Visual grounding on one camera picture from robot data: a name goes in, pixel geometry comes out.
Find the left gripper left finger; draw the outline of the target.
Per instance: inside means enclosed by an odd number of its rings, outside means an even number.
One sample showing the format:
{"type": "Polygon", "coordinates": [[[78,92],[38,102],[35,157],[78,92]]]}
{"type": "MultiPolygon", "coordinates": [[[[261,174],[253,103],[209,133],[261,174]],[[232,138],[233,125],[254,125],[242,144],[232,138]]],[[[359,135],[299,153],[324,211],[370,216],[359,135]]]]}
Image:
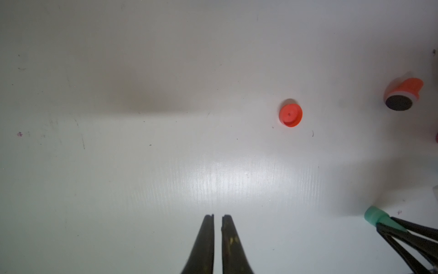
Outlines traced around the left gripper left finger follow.
{"type": "Polygon", "coordinates": [[[182,274],[212,274],[214,265],[214,215],[206,215],[201,224],[182,274]]]}

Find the red stamp top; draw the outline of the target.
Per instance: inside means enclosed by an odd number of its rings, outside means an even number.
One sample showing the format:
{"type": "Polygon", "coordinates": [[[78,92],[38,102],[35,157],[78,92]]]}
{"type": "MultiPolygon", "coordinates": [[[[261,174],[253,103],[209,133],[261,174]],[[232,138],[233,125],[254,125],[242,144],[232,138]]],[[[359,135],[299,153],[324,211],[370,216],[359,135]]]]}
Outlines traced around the red stamp top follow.
{"type": "Polygon", "coordinates": [[[424,82],[419,78],[407,78],[385,93],[385,105],[394,111],[409,110],[420,98],[424,82]]]}

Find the green stamp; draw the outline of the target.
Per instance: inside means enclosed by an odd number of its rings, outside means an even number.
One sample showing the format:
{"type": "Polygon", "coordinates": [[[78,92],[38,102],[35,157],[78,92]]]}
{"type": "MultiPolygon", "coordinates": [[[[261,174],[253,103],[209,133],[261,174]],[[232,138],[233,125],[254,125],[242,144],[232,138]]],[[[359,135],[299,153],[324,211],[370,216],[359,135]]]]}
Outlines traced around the green stamp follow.
{"type": "Polygon", "coordinates": [[[398,229],[399,231],[407,232],[407,229],[391,219],[389,214],[375,206],[371,206],[366,210],[364,218],[369,224],[374,227],[376,227],[377,224],[380,223],[384,224],[385,226],[398,229]]]}

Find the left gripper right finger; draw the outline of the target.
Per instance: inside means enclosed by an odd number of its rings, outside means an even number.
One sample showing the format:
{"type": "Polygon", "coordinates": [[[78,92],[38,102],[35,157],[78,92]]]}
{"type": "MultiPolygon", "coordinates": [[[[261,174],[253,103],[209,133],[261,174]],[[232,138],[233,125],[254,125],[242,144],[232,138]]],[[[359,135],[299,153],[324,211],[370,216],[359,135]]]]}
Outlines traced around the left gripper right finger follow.
{"type": "Polygon", "coordinates": [[[222,217],[221,233],[223,274],[253,274],[230,215],[222,217]]]}

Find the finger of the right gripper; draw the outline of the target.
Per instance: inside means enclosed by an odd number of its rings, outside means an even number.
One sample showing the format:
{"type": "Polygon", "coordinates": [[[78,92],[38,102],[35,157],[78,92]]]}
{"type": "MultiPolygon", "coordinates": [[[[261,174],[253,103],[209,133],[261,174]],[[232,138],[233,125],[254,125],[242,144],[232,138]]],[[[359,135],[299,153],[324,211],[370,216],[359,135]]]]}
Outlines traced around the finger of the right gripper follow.
{"type": "Polygon", "coordinates": [[[377,233],[397,252],[414,274],[438,272],[438,230],[391,217],[390,223],[376,224],[377,233]],[[425,267],[402,244],[418,252],[432,268],[425,267]]]}

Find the red cap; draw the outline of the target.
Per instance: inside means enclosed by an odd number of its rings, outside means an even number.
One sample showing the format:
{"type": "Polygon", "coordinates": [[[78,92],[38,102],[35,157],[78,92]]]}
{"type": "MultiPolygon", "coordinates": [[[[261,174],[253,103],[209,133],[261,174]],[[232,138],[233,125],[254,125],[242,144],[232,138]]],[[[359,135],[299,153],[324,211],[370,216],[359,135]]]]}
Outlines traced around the red cap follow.
{"type": "Polygon", "coordinates": [[[302,108],[296,103],[284,105],[279,111],[279,121],[287,127],[295,127],[299,125],[302,121],[302,117],[302,108]]]}

